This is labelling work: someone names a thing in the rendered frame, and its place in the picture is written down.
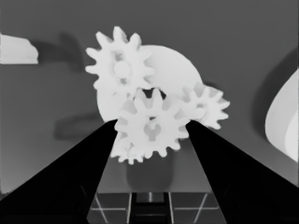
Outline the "large thick white disc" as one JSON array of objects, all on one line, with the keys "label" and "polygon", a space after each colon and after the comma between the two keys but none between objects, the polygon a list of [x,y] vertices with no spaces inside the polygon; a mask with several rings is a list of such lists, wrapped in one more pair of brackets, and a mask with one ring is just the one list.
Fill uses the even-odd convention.
[{"label": "large thick white disc", "polygon": [[298,162],[298,71],[280,88],[265,119],[268,141]]}]

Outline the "white toothed gear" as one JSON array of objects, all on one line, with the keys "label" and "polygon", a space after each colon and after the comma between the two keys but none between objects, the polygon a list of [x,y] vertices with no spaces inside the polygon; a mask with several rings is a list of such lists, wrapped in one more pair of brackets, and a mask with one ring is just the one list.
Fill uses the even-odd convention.
[{"label": "white toothed gear", "polygon": [[147,77],[153,76],[155,70],[146,65],[152,53],[142,49],[139,34],[134,33],[127,38],[122,28],[115,26],[112,38],[100,31],[95,37],[100,49],[86,48],[87,55],[95,60],[95,64],[87,65],[85,70],[98,76],[93,84],[97,90],[104,86],[112,94],[133,98],[138,89],[152,88]]},{"label": "white toothed gear", "polygon": [[219,121],[229,118],[224,109],[230,106],[230,102],[223,98],[222,91],[199,82],[192,89],[184,88],[183,91],[182,107],[190,119],[219,130]]},{"label": "white toothed gear", "polygon": [[178,140],[189,137],[185,128],[189,121],[180,106],[171,97],[163,99],[158,89],[153,90],[150,98],[138,90],[135,99],[121,109],[114,126],[118,132],[116,140],[125,138],[143,149],[143,159],[150,159],[154,152],[164,158],[168,147],[179,150]]},{"label": "white toothed gear", "polygon": [[145,151],[143,149],[136,147],[125,138],[117,139],[110,153],[111,158],[117,158],[119,162],[128,161],[130,165],[133,165],[135,161],[142,162],[144,156]]}]

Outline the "dark robot body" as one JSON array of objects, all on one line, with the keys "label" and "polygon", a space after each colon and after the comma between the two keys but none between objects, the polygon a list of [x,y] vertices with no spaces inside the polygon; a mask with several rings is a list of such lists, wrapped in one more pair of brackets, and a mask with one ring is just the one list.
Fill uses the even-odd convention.
[{"label": "dark robot body", "polygon": [[171,224],[172,215],[166,192],[134,192],[131,194],[128,224]]}]

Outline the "white round carrier with pins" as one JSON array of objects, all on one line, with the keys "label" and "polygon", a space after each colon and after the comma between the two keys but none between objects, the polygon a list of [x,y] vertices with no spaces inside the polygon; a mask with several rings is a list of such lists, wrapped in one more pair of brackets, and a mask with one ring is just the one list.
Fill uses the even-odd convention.
[{"label": "white round carrier with pins", "polygon": [[[158,88],[165,94],[174,94],[181,98],[184,94],[184,88],[192,89],[197,82],[202,81],[198,70],[181,53],[167,47],[155,45],[142,46],[142,49],[149,50],[152,53],[150,58],[146,60],[146,65],[155,70],[153,76],[147,77],[147,81],[152,88]],[[104,121],[117,119],[124,103],[133,100],[135,96],[130,98],[118,93],[112,94],[108,87],[101,86],[99,90],[96,90],[96,101],[100,116]]]}]

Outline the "small thin white T-shaped piece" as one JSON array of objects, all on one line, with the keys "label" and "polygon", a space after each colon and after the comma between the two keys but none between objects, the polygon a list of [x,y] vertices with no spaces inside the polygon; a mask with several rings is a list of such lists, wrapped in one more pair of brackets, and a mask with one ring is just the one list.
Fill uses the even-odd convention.
[{"label": "small thin white T-shaped piece", "polygon": [[38,64],[37,58],[38,51],[28,39],[0,33],[1,64]]}]

